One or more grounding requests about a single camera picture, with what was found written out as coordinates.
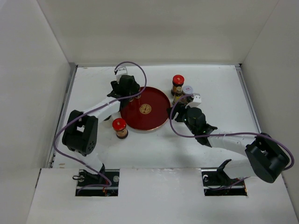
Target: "white table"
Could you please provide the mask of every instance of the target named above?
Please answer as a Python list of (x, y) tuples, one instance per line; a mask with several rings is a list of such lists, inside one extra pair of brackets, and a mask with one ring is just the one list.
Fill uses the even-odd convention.
[[(209, 124), (258, 132), (234, 66), (145, 66), (144, 70), (148, 86), (170, 99), (172, 77), (182, 74), (185, 84), (201, 94), (200, 108)], [(128, 73), (143, 84), (138, 68), (128, 67)], [(105, 98), (113, 74), (111, 67), (78, 69), (64, 124), (72, 110), (84, 110)], [(191, 134), (184, 124), (174, 127)], [(61, 142), (58, 147), (71, 154)], [(41, 172), (27, 224), (298, 224), (281, 176), (273, 184), (247, 179), (248, 196), (204, 196), (200, 168), (242, 156), (178, 137), (169, 122), (150, 133), (129, 128), (125, 140), (119, 140), (110, 125), (101, 124), (95, 150), (106, 168), (121, 168), (119, 196), (75, 197), (71, 177), (84, 167), (57, 154), (55, 168)]]
[[(185, 85), (191, 85), (202, 97), (199, 106), (210, 125), (222, 130), (257, 132), (250, 114), (235, 66), (218, 65), (172, 65), (144, 66), (148, 86), (163, 91), (172, 101), (170, 93), (172, 77), (181, 74)], [(113, 67), (78, 68), (64, 119), (66, 124), (73, 110), (85, 110), (102, 101), (112, 90), (115, 80)], [(137, 67), (128, 67), (143, 86), (144, 78)], [(183, 123), (174, 122), (175, 129), (191, 135)], [(200, 145), (194, 139), (178, 137), (167, 121), (151, 133), (128, 128), (129, 136), (119, 140), (112, 125), (99, 124), (98, 140), (94, 150), (108, 169), (115, 168), (202, 168), (219, 166), (226, 159), (239, 160), (241, 155), (217, 148)], [(58, 148), (72, 154), (60, 141)], [(54, 168), (83, 168), (77, 162), (56, 154)]]

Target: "red plate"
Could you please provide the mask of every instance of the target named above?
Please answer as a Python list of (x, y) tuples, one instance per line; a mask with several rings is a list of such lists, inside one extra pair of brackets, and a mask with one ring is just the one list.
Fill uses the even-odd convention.
[(121, 117), (131, 128), (150, 131), (167, 121), (166, 109), (170, 106), (169, 99), (162, 91), (146, 87), (139, 99), (134, 98), (121, 110)]

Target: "gold emblem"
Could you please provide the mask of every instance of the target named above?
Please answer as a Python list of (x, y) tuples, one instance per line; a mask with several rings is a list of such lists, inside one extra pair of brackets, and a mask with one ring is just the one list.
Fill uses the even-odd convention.
[(142, 114), (149, 114), (151, 112), (151, 106), (149, 104), (142, 104), (139, 111)]

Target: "white wall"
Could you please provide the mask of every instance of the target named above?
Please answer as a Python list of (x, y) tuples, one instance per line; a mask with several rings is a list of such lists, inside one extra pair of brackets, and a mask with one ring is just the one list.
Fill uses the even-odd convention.
[(278, 0), (38, 0), (69, 62), (241, 63)]
[(36, 0), (0, 0), (0, 223), (26, 223), (69, 70)]
[(242, 65), (262, 131), (293, 152), (284, 172), (299, 215), (299, 1), (280, 0)]

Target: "spice jar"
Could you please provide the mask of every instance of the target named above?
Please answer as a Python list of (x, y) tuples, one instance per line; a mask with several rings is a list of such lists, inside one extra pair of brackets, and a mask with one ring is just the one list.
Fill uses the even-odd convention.
[(122, 118), (117, 118), (112, 122), (112, 127), (116, 132), (116, 136), (119, 139), (125, 139), (129, 132), (127, 130), (127, 124), (126, 121)]
[(174, 105), (177, 102), (177, 100), (181, 97), (181, 95), (182, 95), (182, 87), (179, 86), (177, 88), (177, 92), (174, 94), (174, 99), (173, 99), (172, 105)]
[(182, 87), (183, 84), (184, 84), (184, 77), (181, 76), (181, 75), (175, 75), (173, 78), (172, 78), (172, 89), (171, 89), (171, 94), (174, 96), (174, 94), (176, 93), (177, 91), (177, 88), (178, 87)]
[[(186, 86), (183, 87), (182, 96), (189, 95), (189, 94), (193, 94), (193, 88), (189, 85), (186, 85)], [(192, 101), (192, 97), (186, 97), (186, 98), (181, 100), (181, 102), (183, 104), (190, 103), (191, 101)]]

